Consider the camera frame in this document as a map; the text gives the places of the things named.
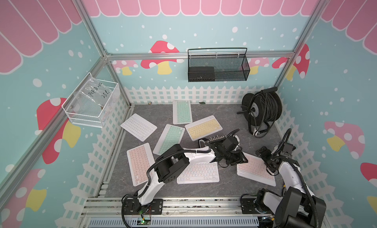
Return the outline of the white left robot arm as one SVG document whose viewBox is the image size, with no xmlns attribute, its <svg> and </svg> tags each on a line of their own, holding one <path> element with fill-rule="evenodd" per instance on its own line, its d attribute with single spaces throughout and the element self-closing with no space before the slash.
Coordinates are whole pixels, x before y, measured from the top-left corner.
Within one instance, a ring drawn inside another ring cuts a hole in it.
<svg viewBox="0 0 377 228">
<path fill-rule="evenodd" d="M 148 212 L 162 187 L 176 180 L 189 165 L 217 163 L 221 160 L 225 160 L 227 166 L 248 163 L 236 135 L 228 134 L 216 140 L 200 139 L 199 148 L 173 145 L 148 168 L 147 182 L 143 188 L 121 199 L 121 211 L 125 212 L 126 206 L 134 205 L 132 210 L 137 214 Z"/>
</svg>

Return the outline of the pink key keyboard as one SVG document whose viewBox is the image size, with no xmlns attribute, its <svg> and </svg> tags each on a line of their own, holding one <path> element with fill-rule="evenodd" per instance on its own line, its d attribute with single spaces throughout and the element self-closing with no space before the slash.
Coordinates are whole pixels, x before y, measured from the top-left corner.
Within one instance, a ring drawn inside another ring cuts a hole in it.
<svg viewBox="0 0 377 228">
<path fill-rule="evenodd" d="M 244 153 L 247 163 L 237 165 L 237 175 L 269 186 L 276 186 L 275 177 L 267 172 L 264 161 L 251 154 Z"/>
<path fill-rule="evenodd" d="M 134 147 L 127 151 L 133 186 L 139 186 L 148 181 L 147 170 L 155 163 L 149 143 Z"/>
</svg>

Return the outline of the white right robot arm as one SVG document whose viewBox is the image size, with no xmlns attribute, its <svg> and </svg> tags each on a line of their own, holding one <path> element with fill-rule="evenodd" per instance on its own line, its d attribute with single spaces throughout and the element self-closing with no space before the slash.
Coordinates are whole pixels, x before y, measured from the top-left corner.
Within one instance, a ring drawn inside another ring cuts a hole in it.
<svg viewBox="0 0 377 228">
<path fill-rule="evenodd" d="M 278 172 L 282 176 L 286 192 L 279 196 L 267 189 L 259 190 L 254 201 L 255 210 L 271 212 L 276 228 L 320 228 L 327 206 L 307 186 L 298 162 L 292 159 L 294 149 L 292 144 L 281 142 L 275 152 L 265 146 L 256 151 L 268 173 Z"/>
</svg>

